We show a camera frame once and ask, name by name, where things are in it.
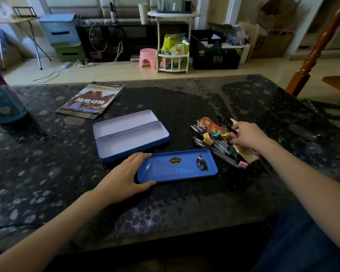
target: blue pen holder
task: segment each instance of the blue pen holder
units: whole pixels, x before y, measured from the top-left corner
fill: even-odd
[[[0,86],[0,124],[11,123],[27,114],[28,110],[7,85]]]

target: black marble table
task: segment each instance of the black marble table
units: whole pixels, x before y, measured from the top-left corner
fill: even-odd
[[[259,75],[124,82],[95,121],[54,111],[85,84],[16,87],[30,116],[0,125],[0,226],[40,225],[58,215],[118,163],[98,159],[92,125],[151,109],[170,133],[153,153],[196,149],[191,124],[217,115],[257,123],[287,150],[340,180],[340,129]],[[215,157],[214,177],[158,183],[110,206],[74,238],[94,250],[265,219],[296,199],[263,159],[237,170]],[[0,249],[33,231],[0,230]]]

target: white shelf rack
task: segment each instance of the white shelf rack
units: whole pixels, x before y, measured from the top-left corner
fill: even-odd
[[[191,37],[191,24],[192,20],[196,17],[201,16],[201,13],[193,12],[193,13],[158,13],[157,11],[151,10],[148,12],[148,16],[153,16],[156,18],[157,23],[157,53],[156,53],[156,71],[167,71],[170,73],[178,73],[181,71],[185,71],[188,73],[189,68],[189,52],[184,55],[166,55],[161,54],[160,48],[160,22],[164,21],[183,21],[189,24],[189,42]],[[171,58],[171,68],[159,68],[159,57]],[[186,57],[186,67],[180,67],[180,63],[178,67],[173,67],[173,59],[180,59]]]

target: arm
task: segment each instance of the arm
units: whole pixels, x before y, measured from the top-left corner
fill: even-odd
[[[340,248],[340,183],[268,138],[254,123],[238,122],[231,140],[259,152],[272,165],[322,231]]]
[[[133,177],[151,154],[136,153],[115,167],[91,191],[40,229],[0,255],[0,272],[42,271],[58,251],[106,206],[123,201],[155,184],[135,184]]]

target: forearm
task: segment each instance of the forearm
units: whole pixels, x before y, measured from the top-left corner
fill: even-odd
[[[40,229],[0,255],[0,272],[42,271],[58,251],[104,206],[86,192]]]
[[[275,141],[270,140],[257,150],[340,248],[340,183],[302,162]]]

